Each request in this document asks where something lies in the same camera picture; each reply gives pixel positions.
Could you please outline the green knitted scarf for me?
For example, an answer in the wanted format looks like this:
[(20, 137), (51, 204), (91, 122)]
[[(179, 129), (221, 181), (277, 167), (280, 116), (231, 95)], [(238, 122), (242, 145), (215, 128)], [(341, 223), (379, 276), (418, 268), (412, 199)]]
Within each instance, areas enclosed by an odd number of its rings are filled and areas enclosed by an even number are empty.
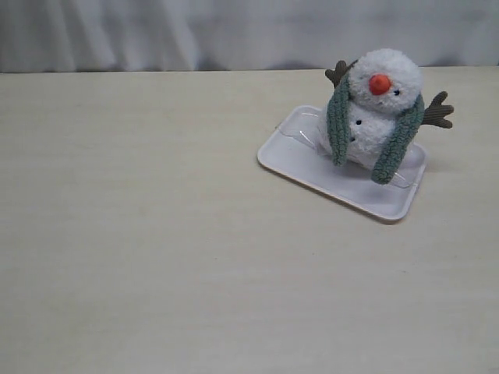
[(349, 77), (343, 76), (321, 112), (320, 144), (331, 155), (334, 165), (358, 162), (371, 170), (372, 181), (386, 185), (398, 171), (423, 115), (420, 92), (409, 103), (396, 101), (383, 111), (354, 98)]

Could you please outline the white plush snowman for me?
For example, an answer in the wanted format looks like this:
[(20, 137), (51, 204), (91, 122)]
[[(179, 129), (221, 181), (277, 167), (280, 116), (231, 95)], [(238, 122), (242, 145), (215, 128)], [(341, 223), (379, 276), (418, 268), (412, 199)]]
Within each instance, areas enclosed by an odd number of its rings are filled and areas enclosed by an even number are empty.
[(347, 159), (373, 166), (396, 121), (416, 104), (422, 91), (419, 66), (401, 51), (381, 48), (351, 64), (340, 60), (325, 71), (325, 76), (334, 88), (341, 86), (341, 81), (348, 88)]

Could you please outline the white plastic tray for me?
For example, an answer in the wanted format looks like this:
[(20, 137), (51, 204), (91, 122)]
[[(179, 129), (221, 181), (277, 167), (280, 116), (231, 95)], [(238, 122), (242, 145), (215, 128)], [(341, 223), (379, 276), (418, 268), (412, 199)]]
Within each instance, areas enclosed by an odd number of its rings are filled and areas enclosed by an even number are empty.
[(335, 167), (318, 142), (320, 109), (294, 108), (257, 151), (265, 169), (313, 192), (387, 223), (405, 218), (423, 179), (426, 150), (415, 143), (408, 149), (394, 179), (387, 185), (370, 180), (370, 172), (348, 162)]

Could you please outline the white curtain backdrop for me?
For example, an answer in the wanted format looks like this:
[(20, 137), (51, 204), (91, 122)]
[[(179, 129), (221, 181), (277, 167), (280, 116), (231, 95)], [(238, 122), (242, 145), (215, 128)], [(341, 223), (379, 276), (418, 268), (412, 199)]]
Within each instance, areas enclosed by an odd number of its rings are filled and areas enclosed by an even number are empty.
[(377, 48), (496, 65), (495, 1), (4, 1), (3, 72), (317, 69)]

